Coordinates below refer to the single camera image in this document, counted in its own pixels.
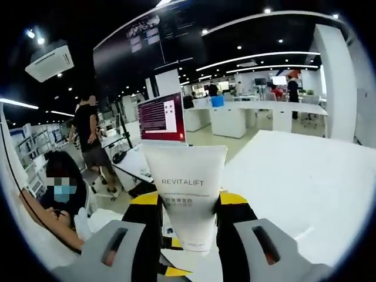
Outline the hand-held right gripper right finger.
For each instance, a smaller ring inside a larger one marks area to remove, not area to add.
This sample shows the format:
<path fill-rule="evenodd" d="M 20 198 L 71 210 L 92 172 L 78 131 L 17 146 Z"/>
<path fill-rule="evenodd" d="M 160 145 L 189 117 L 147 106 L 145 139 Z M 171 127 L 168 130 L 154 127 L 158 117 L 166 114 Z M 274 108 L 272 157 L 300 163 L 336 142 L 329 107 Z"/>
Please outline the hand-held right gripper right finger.
<path fill-rule="evenodd" d="M 333 269 L 314 264 L 297 242 L 267 219 L 258 219 L 242 196 L 221 192 L 217 236 L 224 281 L 328 281 Z"/>

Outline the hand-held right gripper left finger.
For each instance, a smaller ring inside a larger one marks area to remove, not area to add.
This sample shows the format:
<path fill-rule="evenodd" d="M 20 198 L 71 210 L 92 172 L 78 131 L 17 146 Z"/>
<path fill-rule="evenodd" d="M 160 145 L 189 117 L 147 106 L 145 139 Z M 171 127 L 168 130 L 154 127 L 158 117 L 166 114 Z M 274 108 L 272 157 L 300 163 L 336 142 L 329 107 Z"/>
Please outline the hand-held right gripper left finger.
<path fill-rule="evenodd" d="M 112 220 L 82 246 L 58 281 L 156 281 L 162 247 L 162 201 L 156 192 L 131 201 L 122 220 Z"/>

